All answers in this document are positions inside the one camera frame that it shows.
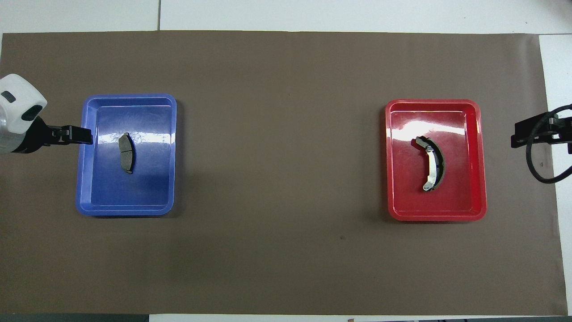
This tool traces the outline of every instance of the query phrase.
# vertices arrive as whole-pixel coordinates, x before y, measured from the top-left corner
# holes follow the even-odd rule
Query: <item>plastic tray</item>
[[[163,215],[173,207],[177,103],[168,94],[95,95],[84,103],[76,206],[96,216]],[[135,163],[127,174],[118,139],[128,132]]]
[[[386,106],[387,198],[401,221],[474,221],[487,210],[480,109],[471,100],[394,100]],[[423,191],[432,138],[445,159],[441,184]]]

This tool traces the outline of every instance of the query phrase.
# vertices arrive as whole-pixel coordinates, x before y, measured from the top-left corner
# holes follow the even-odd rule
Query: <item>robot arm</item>
[[[46,125],[38,116],[46,105],[42,94],[19,75],[0,78],[0,154],[31,153],[52,144],[93,144],[90,129]]]

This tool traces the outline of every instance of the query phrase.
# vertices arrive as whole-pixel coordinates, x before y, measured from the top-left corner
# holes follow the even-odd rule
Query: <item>tray rim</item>
[[[83,104],[82,116],[81,116],[81,127],[88,127],[88,108],[90,103],[94,100],[102,99],[167,99],[170,102],[171,107],[171,143],[170,149],[171,153],[169,156],[169,168],[172,169],[169,173],[169,186],[168,195],[169,199],[165,207],[157,209],[157,205],[153,209],[138,209],[138,210],[105,210],[105,209],[86,209],[81,203],[82,197],[82,187],[83,187],[83,171],[85,167],[85,152],[86,149],[95,149],[95,144],[91,146],[80,145],[80,151],[78,156],[78,169],[77,169],[77,183],[76,183],[76,208],[77,210],[86,216],[102,216],[102,217],[137,217],[137,216],[161,216],[168,213],[174,204],[174,180],[175,180],[175,160],[176,160],[176,129],[177,129],[177,101],[175,98],[167,93],[135,93],[135,94],[96,94],[89,96]]]
[[[477,139],[477,156],[478,156],[478,166],[480,169],[479,184],[480,189],[480,212],[474,215],[403,215],[399,214],[395,210],[394,206],[394,191],[393,191],[393,163],[391,162],[393,157],[392,152],[392,136],[391,136],[391,112],[392,108],[396,104],[403,103],[414,103],[414,104],[468,104],[472,106],[475,111],[476,118],[476,139]],[[484,168],[484,151],[483,151],[483,136],[482,136],[482,125],[480,117],[480,108],[477,103],[469,99],[395,99],[387,103],[384,113],[382,115],[385,117],[385,133],[386,133],[386,171],[387,171],[387,207],[391,216],[399,221],[477,221],[482,219],[487,212],[487,192],[486,192],[486,178],[485,178],[485,168]]]

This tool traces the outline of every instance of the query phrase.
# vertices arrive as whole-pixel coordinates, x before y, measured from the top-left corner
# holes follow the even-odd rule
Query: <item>red tray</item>
[[[386,106],[387,199],[401,221],[474,221],[487,211],[480,109],[471,100],[394,100]],[[434,140],[445,159],[440,185],[423,191],[429,161],[414,143]]]

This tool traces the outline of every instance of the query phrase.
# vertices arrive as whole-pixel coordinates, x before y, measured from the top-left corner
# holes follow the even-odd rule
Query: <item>table surface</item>
[[[572,103],[572,2],[569,0],[263,1],[250,0],[0,0],[2,33],[130,30],[282,30],[415,33],[532,33],[540,35],[549,109]],[[554,171],[572,164],[565,146],[553,146]],[[565,279],[572,278],[572,179],[556,184]],[[572,294],[572,283],[566,285]],[[572,310],[572,296],[568,296]],[[198,315],[157,315],[152,321],[189,321]],[[435,317],[228,316],[206,321],[356,321]]]

